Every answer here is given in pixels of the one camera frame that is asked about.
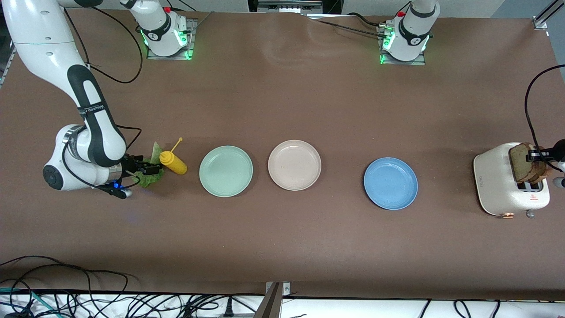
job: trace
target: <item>white floor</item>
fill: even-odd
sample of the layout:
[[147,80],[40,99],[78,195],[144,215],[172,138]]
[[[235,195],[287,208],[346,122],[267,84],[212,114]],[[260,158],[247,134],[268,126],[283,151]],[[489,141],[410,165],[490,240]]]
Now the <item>white floor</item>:
[[[118,300],[125,297],[135,295],[123,295]],[[115,295],[94,295],[95,299],[113,300]],[[156,305],[161,300],[166,299],[166,295],[160,296],[153,300],[151,304]],[[41,297],[45,302],[55,307],[54,298],[52,295],[43,295]],[[183,295],[183,302],[185,304],[188,300],[187,295]],[[248,304],[252,308],[257,308],[262,300],[262,296],[236,296],[238,300]],[[88,294],[82,295],[80,300],[89,300]],[[29,295],[15,295],[14,303],[24,306],[29,300]],[[61,303],[66,304],[66,296],[59,296]],[[128,305],[131,299],[124,299],[121,302],[116,302],[104,310],[104,313],[110,318],[124,318],[127,312]],[[219,307],[211,311],[198,311],[198,317],[219,317],[225,312],[225,305],[227,299],[219,300]],[[9,302],[8,295],[0,295],[0,302]],[[292,318],[306,314],[305,318],[328,318],[328,317],[371,317],[371,318],[418,318],[422,308],[424,307],[425,300],[317,300],[317,299],[295,299],[283,300],[281,318]],[[496,306],[495,302],[489,301],[465,301],[469,308],[471,316],[474,318],[490,318]],[[176,308],[182,305],[178,298],[173,298],[165,302],[159,308]],[[106,303],[99,302],[98,307],[105,306]],[[96,312],[92,303],[85,305],[93,312]],[[46,311],[45,306],[39,302],[34,302],[32,307],[33,312]],[[136,316],[143,315],[149,310],[149,307],[140,308]],[[250,312],[247,308],[233,302],[234,313],[247,313]],[[0,305],[0,315],[4,316],[12,312],[9,306]],[[162,318],[174,318],[179,313],[178,310],[169,312],[162,312]],[[496,318],[557,318],[565,316],[565,303],[539,303],[539,302],[523,302],[512,301],[502,302]],[[78,318],[88,318],[88,313],[85,310],[79,310],[76,314]],[[441,318],[460,318],[453,309],[453,301],[446,300],[433,300],[429,305],[425,318],[441,317]],[[152,313],[148,318],[160,318],[157,313]]]

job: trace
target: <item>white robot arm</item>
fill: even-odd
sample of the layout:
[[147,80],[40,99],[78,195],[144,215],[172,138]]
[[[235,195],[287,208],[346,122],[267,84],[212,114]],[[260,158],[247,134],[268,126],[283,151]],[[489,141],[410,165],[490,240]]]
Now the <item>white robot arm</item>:
[[439,15],[437,0],[412,1],[404,16],[386,22],[392,26],[392,32],[383,49],[399,61],[413,61],[425,49],[429,32]]
[[[80,57],[63,15],[64,7],[92,7],[102,1],[4,0],[2,7],[12,41],[27,69],[69,95],[84,120],[84,125],[68,125],[57,134],[53,156],[44,166],[45,181],[57,190],[109,188],[104,191],[125,199],[129,190],[122,191],[121,186],[114,190],[107,185],[128,175],[126,171],[145,171],[147,167],[125,155],[124,136],[114,123],[96,78]],[[184,17],[165,13],[158,0],[120,2],[150,37],[147,44],[154,53],[171,55],[182,48],[175,27]]]

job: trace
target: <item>mustard bottle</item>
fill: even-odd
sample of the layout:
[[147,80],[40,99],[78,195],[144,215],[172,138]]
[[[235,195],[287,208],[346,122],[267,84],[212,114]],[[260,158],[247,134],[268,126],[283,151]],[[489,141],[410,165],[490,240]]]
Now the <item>mustard bottle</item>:
[[173,149],[171,149],[171,151],[163,151],[159,155],[159,161],[176,174],[185,174],[188,170],[186,164],[173,153],[173,151],[181,141],[182,138],[179,138],[176,145],[173,147]]

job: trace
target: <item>brown table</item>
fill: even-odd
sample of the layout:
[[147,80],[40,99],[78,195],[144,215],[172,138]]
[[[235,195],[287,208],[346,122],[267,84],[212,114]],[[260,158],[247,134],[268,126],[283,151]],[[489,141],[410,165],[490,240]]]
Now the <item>brown table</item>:
[[[111,13],[134,28],[128,12]],[[119,25],[90,10],[72,16],[94,64],[121,79],[135,73],[137,49]],[[16,58],[0,90],[2,260],[42,254],[128,272],[140,278],[130,290],[259,293],[284,280],[297,295],[563,299],[565,192],[552,186],[534,220],[499,220],[481,210],[471,168],[487,149],[531,141],[523,98],[555,64],[549,39],[527,19],[439,19],[433,32],[425,67],[380,65],[371,36],[297,14],[217,13],[198,29],[192,61],[144,61],[129,85],[95,74],[116,122],[144,130],[132,153],[185,140],[176,154],[189,172],[168,171],[127,200],[45,184],[57,131],[81,119]],[[563,138],[564,88],[556,71],[532,91],[546,147]],[[270,151],[288,139],[322,158],[305,191],[268,175]],[[198,167],[227,144],[248,152],[255,173],[242,194],[220,199]],[[363,190],[365,168],[385,156],[418,176],[418,197],[402,211]],[[69,275],[38,275],[34,286],[86,288]],[[106,278],[95,288],[119,286]]]

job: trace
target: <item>green plate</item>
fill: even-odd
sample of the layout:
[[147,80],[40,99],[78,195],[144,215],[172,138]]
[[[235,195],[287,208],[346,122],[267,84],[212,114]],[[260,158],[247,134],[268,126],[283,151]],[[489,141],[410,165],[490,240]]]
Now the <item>green plate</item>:
[[240,194],[251,182],[253,163],[245,151],[221,146],[208,152],[200,164],[200,183],[210,194],[230,197]]

